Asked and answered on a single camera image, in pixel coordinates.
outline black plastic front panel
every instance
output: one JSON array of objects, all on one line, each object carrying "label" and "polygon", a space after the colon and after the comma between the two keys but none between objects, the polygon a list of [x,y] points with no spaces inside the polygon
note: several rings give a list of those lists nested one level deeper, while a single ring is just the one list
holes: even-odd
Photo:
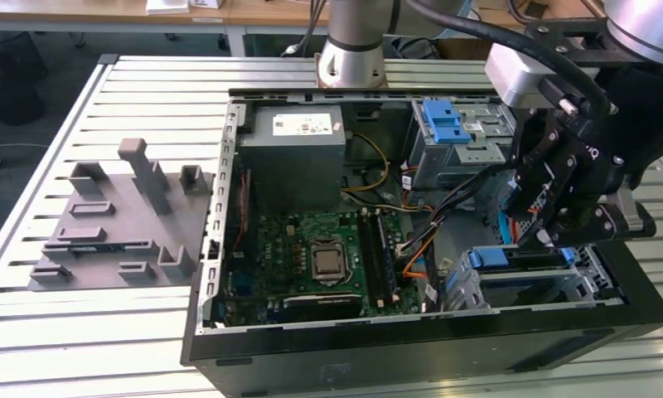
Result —
[{"label": "black plastic front panel", "polygon": [[[609,242],[596,251],[624,305],[193,336],[195,291],[183,362],[235,396],[550,369],[663,326],[663,300],[628,247]],[[235,361],[217,366],[217,359]]]}]

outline table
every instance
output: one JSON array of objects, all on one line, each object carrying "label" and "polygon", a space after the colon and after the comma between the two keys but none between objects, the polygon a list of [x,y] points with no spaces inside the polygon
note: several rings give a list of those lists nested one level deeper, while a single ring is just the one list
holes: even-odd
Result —
[{"label": "table", "polygon": [[[490,87],[482,62],[397,60],[386,71],[394,88]],[[73,191],[64,178],[75,162],[97,160],[108,172],[124,172],[120,140],[143,137],[147,156],[165,172],[183,164],[216,172],[228,89],[315,85],[315,63],[303,59],[123,56],[115,65],[97,65],[0,232],[0,397],[221,396],[179,364],[189,288],[32,293],[29,271]],[[663,297],[663,159],[649,168],[636,196],[660,232],[628,245]],[[344,393],[574,398],[634,391],[663,397],[663,328],[554,371]]]},{"label": "table", "polygon": [[[224,33],[232,56],[245,56],[244,36],[301,35],[309,4],[297,0],[227,0],[220,9],[192,7],[187,14],[145,14],[147,0],[0,0],[0,30],[37,32]],[[520,28],[505,11],[480,10],[488,22]],[[326,35],[329,6],[316,35]]]}]

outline ram slot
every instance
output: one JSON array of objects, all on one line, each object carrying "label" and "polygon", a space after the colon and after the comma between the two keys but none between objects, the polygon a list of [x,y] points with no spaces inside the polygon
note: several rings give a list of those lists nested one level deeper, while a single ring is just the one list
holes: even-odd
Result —
[{"label": "ram slot", "polygon": [[373,306],[384,308],[390,301],[384,287],[386,286],[386,276],[381,272],[381,251],[377,249],[378,234],[374,231],[377,228],[374,227],[372,216],[374,215],[360,211],[356,220],[361,239],[361,258],[364,259],[364,269],[366,271],[368,301]]},{"label": "ram slot", "polygon": [[398,281],[396,280],[396,269],[393,268],[393,253],[386,240],[386,227],[384,226],[384,217],[381,216],[380,210],[376,211],[374,217],[376,235],[378,236],[378,242],[381,243],[381,270],[386,276],[386,286],[384,290],[390,301],[398,303]]}]

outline open computer tower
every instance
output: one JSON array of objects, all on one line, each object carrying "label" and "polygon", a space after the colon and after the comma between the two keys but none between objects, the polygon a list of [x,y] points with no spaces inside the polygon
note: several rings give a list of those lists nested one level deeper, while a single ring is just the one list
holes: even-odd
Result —
[{"label": "open computer tower", "polygon": [[624,243],[513,244],[512,170],[406,270],[444,196],[510,156],[517,116],[492,92],[231,97],[183,350],[227,396],[550,369],[663,326]]}]

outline motherboard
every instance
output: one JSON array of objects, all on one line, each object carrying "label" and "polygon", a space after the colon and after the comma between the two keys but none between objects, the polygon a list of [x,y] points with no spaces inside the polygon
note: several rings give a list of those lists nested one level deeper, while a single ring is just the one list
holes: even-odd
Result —
[{"label": "motherboard", "polygon": [[394,211],[261,216],[256,261],[231,275],[232,326],[417,313],[393,257]]}]

